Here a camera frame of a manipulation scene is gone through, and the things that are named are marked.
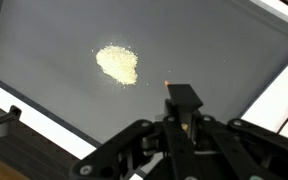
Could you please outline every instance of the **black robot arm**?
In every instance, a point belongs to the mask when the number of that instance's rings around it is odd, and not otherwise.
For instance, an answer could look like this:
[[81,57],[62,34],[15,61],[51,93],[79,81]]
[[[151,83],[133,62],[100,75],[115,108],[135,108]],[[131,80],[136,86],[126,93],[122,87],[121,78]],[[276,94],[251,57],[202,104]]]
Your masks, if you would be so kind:
[[288,180],[288,139],[242,119],[202,115],[190,85],[168,85],[162,121],[137,120],[75,164],[74,180],[124,180],[163,159],[145,180]]

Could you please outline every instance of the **yellow powder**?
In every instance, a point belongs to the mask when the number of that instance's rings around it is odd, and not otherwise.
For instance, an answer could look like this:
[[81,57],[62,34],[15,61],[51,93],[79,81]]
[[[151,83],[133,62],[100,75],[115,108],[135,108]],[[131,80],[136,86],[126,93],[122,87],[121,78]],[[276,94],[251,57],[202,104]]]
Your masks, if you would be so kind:
[[133,52],[119,46],[106,46],[96,54],[103,72],[123,85],[136,83],[137,59]]

